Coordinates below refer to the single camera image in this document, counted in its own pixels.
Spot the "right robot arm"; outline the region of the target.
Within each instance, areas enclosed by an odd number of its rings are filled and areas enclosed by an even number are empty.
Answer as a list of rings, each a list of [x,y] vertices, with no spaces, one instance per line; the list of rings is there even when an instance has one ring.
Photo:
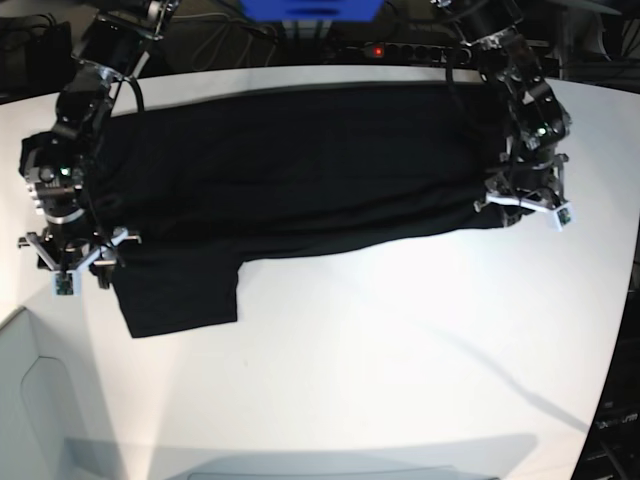
[[[78,70],[57,98],[55,123],[44,142],[24,149],[19,168],[46,227],[26,233],[18,245],[36,250],[56,296],[79,294],[84,271],[93,271],[100,287],[109,288],[122,261],[119,245],[140,238],[125,227],[102,225],[91,198],[91,176],[123,84],[131,86],[138,111],[145,109],[138,78],[179,4],[99,1],[96,7],[73,50]]]

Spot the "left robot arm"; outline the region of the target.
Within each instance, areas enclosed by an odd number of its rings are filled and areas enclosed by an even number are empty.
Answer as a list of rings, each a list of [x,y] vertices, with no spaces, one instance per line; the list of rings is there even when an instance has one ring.
[[[564,167],[557,151],[571,125],[538,57],[519,32],[523,19],[514,1],[435,1],[433,22],[450,25],[461,47],[476,54],[483,82],[492,87],[509,114],[507,151],[487,169],[486,193],[478,211],[490,205],[505,210],[507,225],[528,212],[544,214],[557,231],[574,221],[566,199]]]

